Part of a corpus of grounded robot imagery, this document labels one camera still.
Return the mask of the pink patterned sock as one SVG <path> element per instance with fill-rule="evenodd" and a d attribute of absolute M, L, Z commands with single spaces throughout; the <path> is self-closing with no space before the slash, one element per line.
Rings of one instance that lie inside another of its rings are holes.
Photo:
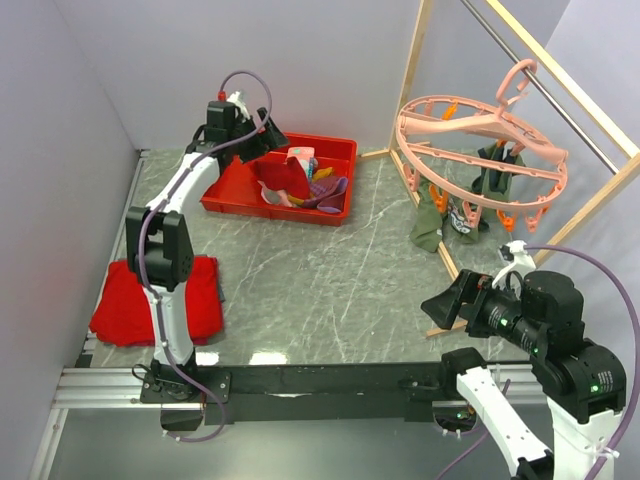
<path fill-rule="evenodd" d="M 287 151 L 286 158 L 284 160 L 273 160 L 273 161 L 264 160 L 264 161 L 275 162 L 275 163 L 286 163 L 286 160 L 289 157 L 297 158 L 307 173 L 308 180 L 309 180 L 309 187 L 310 187 L 311 177 L 317 168 L 317 160 L 314 157 L 314 152 L 315 150 L 310 147 L 291 147 Z M 280 190 L 280 191 L 270 190 L 260 181 L 258 181 L 258 184 L 261 187 L 261 196 L 266 203 L 272 204 L 272 205 L 281 205 L 286 207 L 296 206 L 288 201 L 287 199 L 288 194 L 285 190 Z"/>

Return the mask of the red sock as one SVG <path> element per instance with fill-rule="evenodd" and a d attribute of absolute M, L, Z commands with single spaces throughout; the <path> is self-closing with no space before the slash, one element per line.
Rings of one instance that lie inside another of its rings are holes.
<path fill-rule="evenodd" d="M 287 163 L 256 160 L 252 170 L 257 180 L 270 190 L 287 191 L 295 184 L 294 171 Z"/>
<path fill-rule="evenodd" d="M 297 158 L 289 157 L 286 160 L 286 186 L 288 195 L 299 200 L 310 197 L 310 187 L 307 173 Z"/>

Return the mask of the mustard yellow sock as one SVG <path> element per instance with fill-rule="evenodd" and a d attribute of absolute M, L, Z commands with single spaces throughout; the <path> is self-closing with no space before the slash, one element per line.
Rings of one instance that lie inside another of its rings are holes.
<path fill-rule="evenodd" d="M 322 180 L 324 178 L 327 178 L 327 177 L 333 175 L 333 174 L 334 174 L 334 168 L 333 167 L 317 169 L 313 173 L 313 175 L 311 177 L 311 180 L 310 180 L 310 198 L 311 199 L 313 199 L 316 196 L 320 195 L 319 190 L 316 187 L 314 187 L 314 184 L 319 182 L 320 180 Z M 287 199 L 288 199 L 288 201 L 290 203 L 292 203 L 293 205 L 296 205 L 296 206 L 302 206 L 303 203 L 305 202 L 304 199 L 300 199 L 300 198 L 294 197 L 294 196 L 292 196 L 290 194 L 287 195 Z"/>

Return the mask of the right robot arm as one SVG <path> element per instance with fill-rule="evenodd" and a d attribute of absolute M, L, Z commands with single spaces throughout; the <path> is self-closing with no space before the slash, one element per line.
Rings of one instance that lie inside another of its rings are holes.
<path fill-rule="evenodd" d="M 584 299 L 560 273 L 511 267 L 499 278 L 463 270 L 422 302 L 443 330 L 466 320 L 474 338 L 500 337 L 526 353 L 552 416 L 547 446 L 520 418 L 473 348 L 441 358 L 439 387 L 464 399 L 498 446 L 514 479 L 611 479 L 627 378 L 616 355 L 585 338 Z"/>

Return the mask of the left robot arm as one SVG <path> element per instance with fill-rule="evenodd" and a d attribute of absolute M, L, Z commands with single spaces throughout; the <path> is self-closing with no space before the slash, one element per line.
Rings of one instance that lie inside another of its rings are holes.
<path fill-rule="evenodd" d="M 145 393 L 186 402 L 203 390 L 187 321 L 186 284 L 195 264 L 187 213 L 234 159 L 250 162 L 287 143 L 269 108 L 251 115 L 241 100 L 212 101 L 168 183 L 145 206 L 128 210 L 127 264 L 143 288 L 154 335 Z"/>

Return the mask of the pink round sock hanger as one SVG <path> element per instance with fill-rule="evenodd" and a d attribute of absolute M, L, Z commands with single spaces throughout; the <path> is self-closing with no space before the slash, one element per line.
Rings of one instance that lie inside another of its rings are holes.
<path fill-rule="evenodd" d="M 416 190 L 420 181 L 430 182 L 429 194 L 439 211 L 447 210 L 449 201 L 461 202 L 462 218 L 476 227 L 486 210 L 492 210 L 508 232 L 521 218 L 531 233 L 537 230 L 552 203 L 563 193 L 568 182 L 568 151 L 555 146 L 539 130 L 514 116 L 508 108 L 527 95 L 530 79 L 516 86 L 518 94 L 509 98 L 508 89 L 518 74 L 535 73 L 537 62 L 525 59 L 516 63 L 499 85 L 494 105 L 471 98 L 429 95 L 416 98 L 400 108 L 395 122 L 395 138 L 409 164 L 404 167 L 407 184 Z M 462 133 L 491 139 L 488 149 L 477 154 L 434 147 L 417 142 L 417 136 Z M 437 173 L 425 162 L 427 157 L 456 162 L 481 169 L 484 180 L 477 192 L 464 188 Z M 544 195 L 531 201 L 502 200 L 490 194 L 490 180 L 525 176 L 551 185 Z"/>

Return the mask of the red plastic bin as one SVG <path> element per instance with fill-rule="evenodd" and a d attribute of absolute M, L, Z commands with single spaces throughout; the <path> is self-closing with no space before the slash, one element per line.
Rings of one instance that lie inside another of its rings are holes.
<path fill-rule="evenodd" d="M 349 216 L 354 187 L 357 143 L 351 139 L 287 132 L 291 147 L 312 147 L 321 168 L 331 167 L 334 174 L 347 179 L 346 189 L 337 206 L 338 213 L 318 209 L 290 208 L 267 203 L 261 187 L 247 164 L 234 159 L 222 178 L 212 185 L 201 199 L 208 211 L 286 220 L 299 223 L 338 227 Z"/>

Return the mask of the olive green sock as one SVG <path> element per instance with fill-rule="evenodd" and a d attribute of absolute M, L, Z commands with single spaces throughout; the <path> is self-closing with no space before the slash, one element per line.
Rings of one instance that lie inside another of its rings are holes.
<path fill-rule="evenodd" d="M 462 243 L 476 243 L 481 233 L 490 230 L 489 223 L 480 219 L 475 228 L 471 228 L 464 215 L 461 201 L 457 197 L 448 200 L 447 210 L 440 212 L 431 197 L 429 188 L 432 184 L 425 178 L 421 179 L 417 189 L 419 203 L 415 224 L 409 234 L 409 239 L 418 248 L 436 253 L 443 241 L 443 228 L 451 227 Z"/>

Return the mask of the dark navy green sock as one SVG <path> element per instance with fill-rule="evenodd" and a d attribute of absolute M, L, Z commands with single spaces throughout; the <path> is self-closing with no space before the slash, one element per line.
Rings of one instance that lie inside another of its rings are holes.
<path fill-rule="evenodd" d="M 500 164 L 524 166 L 520 154 L 513 155 L 512 148 L 506 149 L 496 143 L 478 149 L 477 155 L 481 159 Z M 509 202 L 513 176 L 514 174 L 511 172 L 482 167 L 480 175 L 471 184 L 471 191 L 492 200 Z"/>

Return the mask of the metal hanging rod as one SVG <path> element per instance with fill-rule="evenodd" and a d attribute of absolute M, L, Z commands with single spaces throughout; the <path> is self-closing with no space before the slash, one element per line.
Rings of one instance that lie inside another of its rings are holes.
<path fill-rule="evenodd" d="M 504 38 L 489 24 L 480 11 L 468 0 L 461 0 L 462 5 L 494 40 L 500 49 L 514 63 L 521 61 L 515 51 L 506 43 Z M 618 167 L 605 154 L 605 152 L 594 142 L 594 140 L 584 131 L 584 129 L 574 120 L 574 118 L 564 109 L 558 100 L 551 94 L 546 86 L 538 79 L 537 75 L 532 72 L 529 67 L 525 68 L 525 77 L 540 92 L 546 102 L 555 110 L 555 112 L 563 119 L 563 121 L 571 128 L 571 130 L 580 138 L 580 140 L 589 148 L 589 150 L 599 159 L 599 161 L 609 170 L 612 175 L 619 173 Z"/>

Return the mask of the red folded cloth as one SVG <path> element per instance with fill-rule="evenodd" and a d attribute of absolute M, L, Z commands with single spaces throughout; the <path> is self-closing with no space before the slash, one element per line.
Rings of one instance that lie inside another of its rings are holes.
<path fill-rule="evenodd" d="M 189 334 L 197 346 L 206 344 L 224 328 L 220 293 L 218 260 L 196 257 L 186 282 L 186 308 Z M 101 342 L 117 347 L 154 344 L 151 313 L 143 287 L 125 260 L 109 265 L 89 329 Z"/>

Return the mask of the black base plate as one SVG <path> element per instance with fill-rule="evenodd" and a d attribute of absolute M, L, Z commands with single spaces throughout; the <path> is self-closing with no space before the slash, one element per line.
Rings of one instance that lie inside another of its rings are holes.
<path fill-rule="evenodd" d="M 334 365 L 204 366 L 196 379 L 224 411 L 195 388 L 169 394 L 147 373 L 143 405 L 190 410 L 207 425 L 256 421 L 399 418 L 431 422 L 436 406 L 460 405 L 438 362 Z"/>

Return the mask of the wooden drying rack frame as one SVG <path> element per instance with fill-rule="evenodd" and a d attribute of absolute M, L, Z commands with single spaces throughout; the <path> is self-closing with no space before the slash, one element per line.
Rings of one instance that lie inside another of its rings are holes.
<path fill-rule="evenodd" d="M 597 127 L 616 145 L 616 148 L 623 152 L 628 158 L 627 163 L 619 169 L 619 173 L 613 175 L 597 193 L 589 199 L 567 223 L 560 228 L 549 240 L 549 245 L 542 248 L 543 253 L 534 256 L 536 264 L 543 264 L 552 253 L 544 252 L 560 252 L 560 246 L 566 246 L 567 242 L 575 237 L 580 230 L 587 225 L 603 208 L 608 205 L 620 192 L 624 190 L 639 175 L 639 146 L 634 143 L 631 138 L 623 132 L 623 130 L 602 110 L 600 106 L 591 99 L 591 97 L 579 86 L 579 84 L 567 73 L 567 71 L 546 51 L 544 47 L 528 32 L 528 30 L 512 15 L 512 13 L 502 5 L 500 1 L 485 1 L 496 15 L 507 25 L 521 43 L 530 51 L 535 59 L 521 59 L 520 62 L 514 64 L 514 67 L 506 74 L 504 81 L 500 85 L 496 93 L 496 102 L 499 107 L 493 108 L 496 115 L 503 114 L 505 108 L 516 102 L 520 98 L 526 96 L 527 85 L 532 84 L 524 75 L 526 67 L 529 67 L 534 74 L 536 65 L 542 65 L 543 68 L 553 77 L 555 82 L 573 99 L 573 101 L 583 110 L 597 125 Z M 417 188 L 421 178 L 422 170 L 412 171 L 410 167 L 404 164 L 397 152 L 402 150 L 396 138 L 396 120 L 400 118 L 404 107 L 409 103 L 408 97 L 413 86 L 415 72 L 419 63 L 421 50 L 426 35 L 428 24 L 431 18 L 434 1 L 420 1 L 416 14 L 415 26 L 411 40 L 410 50 L 407 57 L 407 65 L 403 76 L 403 86 L 401 88 L 398 106 L 396 108 L 396 118 L 394 119 L 393 128 L 389 145 L 386 149 L 362 154 L 360 160 L 373 160 L 389 156 L 393 161 L 398 174 L 400 175 L 403 185 L 407 190 L 407 194 L 414 206 L 418 206 L 419 196 Z M 524 75 L 525 80 L 519 84 L 517 90 L 518 95 L 511 99 L 504 100 L 504 92 L 509 88 L 513 78 L 518 73 Z M 534 232 L 537 223 L 543 214 L 548 210 L 542 207 L 548 207 L 549 202 L 554 200 L 552 193 L 559 194 L 560 190 L 552 190 L 547 197 L 541 197 L 535 205 L 540 205 L 541 209 L 534 217 L 524 217 L 527 228 L 530 232 Z"/>

